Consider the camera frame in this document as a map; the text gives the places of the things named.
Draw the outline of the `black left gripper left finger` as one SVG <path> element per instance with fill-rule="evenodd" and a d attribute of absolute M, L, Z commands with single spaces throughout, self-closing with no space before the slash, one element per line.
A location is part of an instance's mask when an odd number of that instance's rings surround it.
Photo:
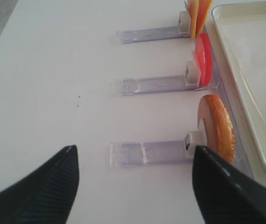
<path fill-rule="evenodd" d="M 66 146 L 0 192 L 0 224 L 64 224 L 78 186 L 77 147 Z"/>

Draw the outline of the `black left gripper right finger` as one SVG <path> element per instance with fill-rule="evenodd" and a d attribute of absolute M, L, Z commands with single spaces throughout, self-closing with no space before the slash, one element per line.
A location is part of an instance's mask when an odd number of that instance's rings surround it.
<path fill-rule="evenodd" d="M 266 187 L 215 152 L 196 146 L 192 186 L 207 224 L 266 224 Z"/>

